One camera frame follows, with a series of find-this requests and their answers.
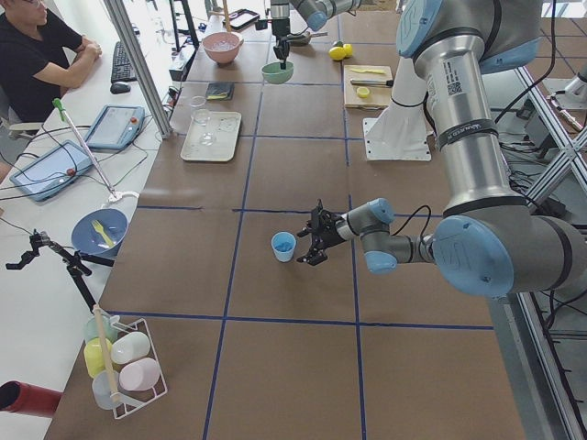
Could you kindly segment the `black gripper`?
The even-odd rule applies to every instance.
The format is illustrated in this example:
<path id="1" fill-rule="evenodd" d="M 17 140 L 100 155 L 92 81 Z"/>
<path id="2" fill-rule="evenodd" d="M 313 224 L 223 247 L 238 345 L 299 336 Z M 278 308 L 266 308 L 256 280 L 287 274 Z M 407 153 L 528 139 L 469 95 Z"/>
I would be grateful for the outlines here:
<path id="1" fill-rule="evenodd" d="M 340 214 L 326 210 L 322 201 L 318 200 L 316 207 L 311 211 L 310 220 L 296 234 L 298 237 L 312 236 L 309 250 L 296 261 L 310 266 L 326 261 L 326 250 L 343 242 L 343 238 L 337 231 L 337 224 L 342 220 L 343 217 Z"/>
<path id="2" fill-rule="evenodd" d="M 271 31 L 275 37 L 275 46 L 273 47 L 273 51 L 276 58 L 281 60 L 281 69 L 286 70 L 288 50 L 290 48 L 290 43 L 288 40 L 288 36 L 291 31 L 290 18 L 273 18 L 271 20 Z"/>

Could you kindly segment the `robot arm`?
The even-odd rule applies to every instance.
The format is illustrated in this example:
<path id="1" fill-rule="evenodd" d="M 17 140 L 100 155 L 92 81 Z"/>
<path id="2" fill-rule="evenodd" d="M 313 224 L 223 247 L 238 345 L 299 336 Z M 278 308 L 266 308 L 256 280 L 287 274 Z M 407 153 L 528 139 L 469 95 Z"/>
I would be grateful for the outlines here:
<path id="1" fill-rule="evenodd" d="M 390 232 L 383 198 L 345 214 L 316 207 L 306 223 L 311 246 L 301 257 L 317 265 L 327 250 L 358 238 L 369 271 L 432 262 L 461 292 L 489 298 L 557 290 L 586 271 L 586 243 L 570 224 L 533 215 L 509 184 L 498 130 L 482 84 L 485 73 L 533 60 L 539 45 L 538 1 L 412 1 L 396 34 L 399 55 L 427 88 L 436 145 L 451 198 L 428 236 Z"/>
<path id="2" fill-rule="evenodd" d="M 290 51 L 290 10 L 292 8 L 298 12 L 313 31 L 318 31 L 331 17 L 355 11 L 361 3 L 361 0 L 271 0 L 271 30 L 276 38 L 273 49 L 281 69 L 286 68 Z"/>

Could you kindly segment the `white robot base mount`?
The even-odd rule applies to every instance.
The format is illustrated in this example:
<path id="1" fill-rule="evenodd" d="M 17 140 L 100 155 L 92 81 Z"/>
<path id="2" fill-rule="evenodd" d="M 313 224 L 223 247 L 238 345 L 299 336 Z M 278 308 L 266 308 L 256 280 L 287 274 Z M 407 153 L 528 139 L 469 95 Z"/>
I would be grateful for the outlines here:
<path id="1" fill-rule="evenodd" d="M 391 101 L 377 118 L 363 120 L 366 159 L 430 161 L 424 101 L 426 82 L 411 59 L 399 60 Z"/>

